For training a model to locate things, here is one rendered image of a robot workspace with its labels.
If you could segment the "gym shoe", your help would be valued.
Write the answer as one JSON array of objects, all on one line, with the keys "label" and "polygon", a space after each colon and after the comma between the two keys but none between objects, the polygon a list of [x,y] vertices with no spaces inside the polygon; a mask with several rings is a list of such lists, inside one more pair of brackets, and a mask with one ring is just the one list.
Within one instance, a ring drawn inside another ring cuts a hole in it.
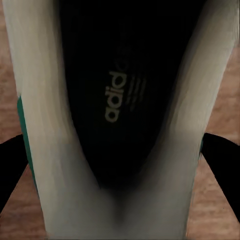
[{"label": "gym shoe", "polygon": [[240,0],[2,0],[46,240],[185,240]]}]

